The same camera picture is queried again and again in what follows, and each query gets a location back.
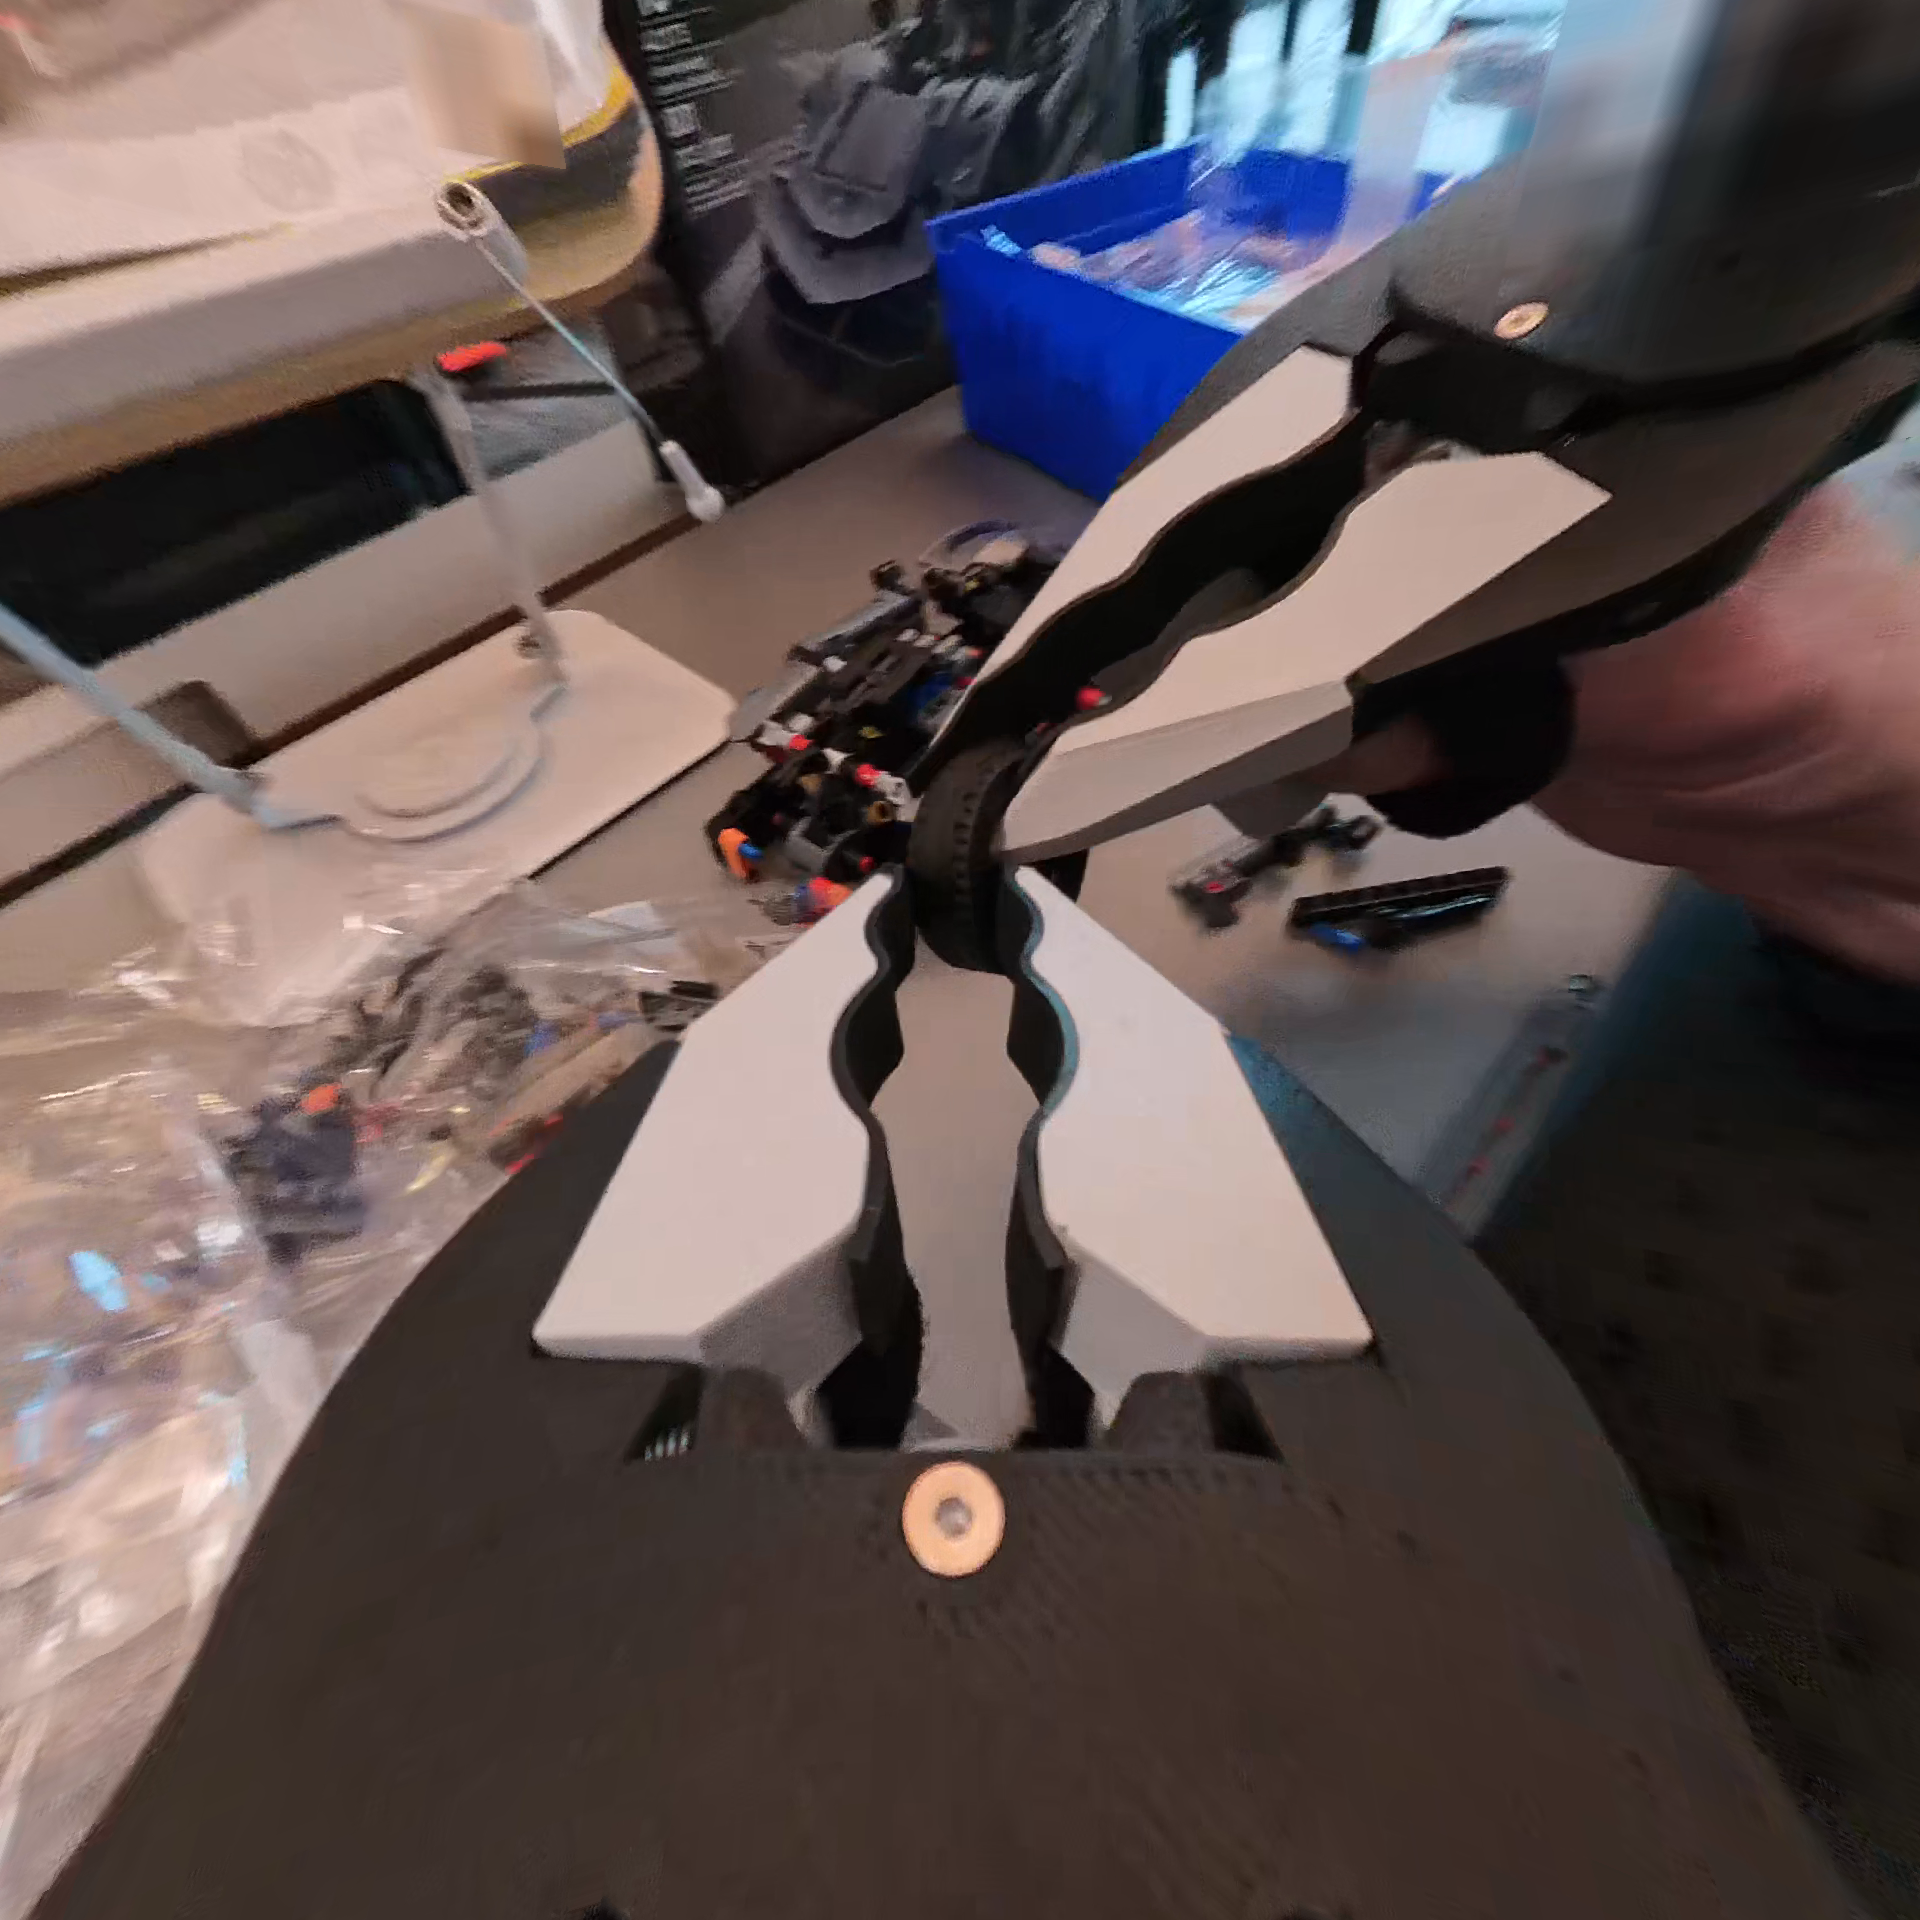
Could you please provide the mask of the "toy car chassis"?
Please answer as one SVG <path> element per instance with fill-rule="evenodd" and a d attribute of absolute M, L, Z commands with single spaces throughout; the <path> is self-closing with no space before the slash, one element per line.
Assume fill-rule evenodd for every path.
<path fill-rule="evenodd" d="M 761 767 L 708 814 L 705 844 L 780 931 L 907 853 L 909 768 L 1057 562 L 1061 544 L 974 519 L 907 564 L 875 564 L 870 596 L 740 700 L 730 742 Z"/>

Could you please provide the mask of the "long grey toy bar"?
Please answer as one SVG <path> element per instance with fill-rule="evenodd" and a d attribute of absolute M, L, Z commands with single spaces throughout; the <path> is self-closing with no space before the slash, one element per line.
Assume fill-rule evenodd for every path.
<path fill-rule="evenodd" d="M 1418 1164 L 1418 1188 L 1461 1240 L 1483 1234 L 1536 1151 L 1607 986 L 1570 975 L 1514 1025 Z"/>

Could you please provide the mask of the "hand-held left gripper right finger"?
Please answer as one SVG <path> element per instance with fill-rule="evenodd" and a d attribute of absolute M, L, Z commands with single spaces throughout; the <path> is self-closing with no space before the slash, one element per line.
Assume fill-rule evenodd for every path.
<path fill-rule="evenodd" d="M 1002 882 L 1002 971 L 1032 1094 L 1005 1227 L 1032 1441 L 1088 1445 L 1148 1378 L 1364 1354 L 1227 1029 L 1032 868 Z"/>

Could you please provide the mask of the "person's right hand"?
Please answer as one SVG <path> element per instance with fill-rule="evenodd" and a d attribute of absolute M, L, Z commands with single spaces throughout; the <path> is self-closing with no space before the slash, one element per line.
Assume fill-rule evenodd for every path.
<path fill-rule="evenodd" d="M 1536 809 L 1769 928 L 1917 986 L 1917 559 L 1831 479 L 1654 635 L 1572 659 Z"/>

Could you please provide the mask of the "toy axle assembly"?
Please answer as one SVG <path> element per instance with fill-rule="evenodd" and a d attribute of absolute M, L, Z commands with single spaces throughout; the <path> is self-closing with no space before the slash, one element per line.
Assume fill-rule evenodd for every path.
<path fill-rule="evenodd" d="M 1168 896 L 1184 909 L 1184 918 L 1208 931 L 1225 931 L 1240 926 L 1241 902 L 1263 882 L 1263 876 L 1288 876 L 1310 853 L 1325 853 L 1351 860 L 1383 833 L 1376 812 L 1338 812 L 1320 805 L 1288 828 L 1270 838 L 1240 838 L 1184 873 L 1170 876 Z"/>

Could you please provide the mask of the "small blue bin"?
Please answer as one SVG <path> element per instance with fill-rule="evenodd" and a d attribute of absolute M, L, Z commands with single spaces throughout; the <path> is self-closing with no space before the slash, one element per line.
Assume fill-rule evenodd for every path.
<path fill-rule="evenodd" d="M 1032 248 L 1104 249 L 1184 213 L 1196 142 L 937 215 L 942 326 L 974 442 L 1101 498 L 1234 351 L 1234 328 L 1049 268 Z"/>

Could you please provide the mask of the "pile of clear plastic bags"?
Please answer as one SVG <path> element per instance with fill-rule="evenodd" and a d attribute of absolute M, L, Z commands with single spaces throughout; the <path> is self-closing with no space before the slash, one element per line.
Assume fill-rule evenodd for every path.
<path fill-rule="evenodd" d="M 196 1616 L 432 1249 L 756 971 L 711 901 L 423 908 L 4 999 L 4 1696 Z"/>

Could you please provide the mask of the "instruction booklet with car picture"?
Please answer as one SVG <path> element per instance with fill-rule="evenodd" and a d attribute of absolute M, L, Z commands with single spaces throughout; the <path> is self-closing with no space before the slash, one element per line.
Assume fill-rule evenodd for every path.
<path fill-rule="evenodd" d="M 509 219 L 632 173 L 601 4 L 4 4 L 4 279 L 423 204 Z"/>

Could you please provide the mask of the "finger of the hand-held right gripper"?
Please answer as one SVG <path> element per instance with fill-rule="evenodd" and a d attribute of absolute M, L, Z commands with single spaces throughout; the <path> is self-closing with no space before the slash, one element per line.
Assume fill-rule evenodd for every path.
<path fill-rule="evenodd" d="M 1355 467 L 1355 362 L 1290 351 L 1190 433 L 1152 453 L 1092 512 L 942 729 L 942 774 L 1021 761 L 1032 729 L 1075 716 L 1075 696 L 1164 635 L 1234 564 L 1261 564 L 1310 504 L 1338 508 L 1355 478 L 1310 469 L 1329 447 Z"/>
<path fill-rule="evenodd" d="M 1342 515 L 1280 596 L 1194 635 L 1114 714 L 1071 725 L 1008 800 L 1005 860 L 1089 852 L 1196 805 L 1297 786 L 1351 736 L 1351 680 L 1610 495 L 1543 453 L 1416 464 Z"/>

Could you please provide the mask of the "black rubber toy tire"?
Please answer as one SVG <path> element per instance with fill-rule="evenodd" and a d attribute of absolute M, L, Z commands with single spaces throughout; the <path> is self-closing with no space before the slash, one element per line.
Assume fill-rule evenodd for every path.
<path fill-rule="evenodd" d="M 1037 745 L 991 736 L 942 761 L 907 838 L 907 896 L 918 940 L 956 971 L 1000 975 L 1000 828 Z"/>

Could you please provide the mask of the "black toy beam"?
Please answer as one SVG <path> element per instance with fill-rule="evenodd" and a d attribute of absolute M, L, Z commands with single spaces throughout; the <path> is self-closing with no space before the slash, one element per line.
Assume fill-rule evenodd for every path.
<path fill-rule="evenodd" d="M 1351 886 L 1290 901 L 1285 926 L 1290 940 L 1332 954 L 1392 954 L 1478 926 L 1505 886 L 1502 865 Z"/>

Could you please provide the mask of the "white folding book stand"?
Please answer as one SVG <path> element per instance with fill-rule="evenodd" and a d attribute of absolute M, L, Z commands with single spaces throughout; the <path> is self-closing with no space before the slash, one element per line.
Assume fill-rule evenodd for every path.
<path fill-rule="evenodd" d="M 661 225 L 432 200 L 4 292 L 4 908 L 305 926 L 383 860 L 537 876 L 725 696 L 565 586 L 721 515 L 582 321 Z"/>

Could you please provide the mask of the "heap of unopened clear bags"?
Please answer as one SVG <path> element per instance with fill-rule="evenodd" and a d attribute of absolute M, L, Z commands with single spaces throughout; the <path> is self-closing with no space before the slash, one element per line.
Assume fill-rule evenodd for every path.
<path fill-rule="evenodd" d="M 1424 173 L 1383 158 L 1275 148 L 1225 158 L 1196 144 L 1164 155 L 1184 162 L 1174 194 L 1152 199 L 1137 166 L 1114 166 L 1084 180 L 1114 200 L 1101 219 L 1069 229 L 1052 213 L 1032 238 L 995 219 L 981 245 L 1000 258 L 1250 336 L 1429 200 Z"/>

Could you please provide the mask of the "black toy set box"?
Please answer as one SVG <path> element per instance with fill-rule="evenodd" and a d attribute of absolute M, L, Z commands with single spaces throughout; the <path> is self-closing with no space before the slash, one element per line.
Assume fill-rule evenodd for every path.
<path fill-rule="evenodd" d="M 604 4 L 661 142 L 698 362 L 663 424 L 723 495 L 950 384 L 931 222 L 1137 155 L 1181 4 Z"/>

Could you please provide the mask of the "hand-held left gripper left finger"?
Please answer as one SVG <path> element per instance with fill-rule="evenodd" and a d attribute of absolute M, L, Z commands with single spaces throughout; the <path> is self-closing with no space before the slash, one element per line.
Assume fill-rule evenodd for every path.
<path fill-rule="evenodd" d="M 532 1325 L 543 1354 L 776 1380 L 835 1447 L 898 1447 L 925 1309 L 875 1094 L 918 931 L 895 873 L 677 1046 Z"/>

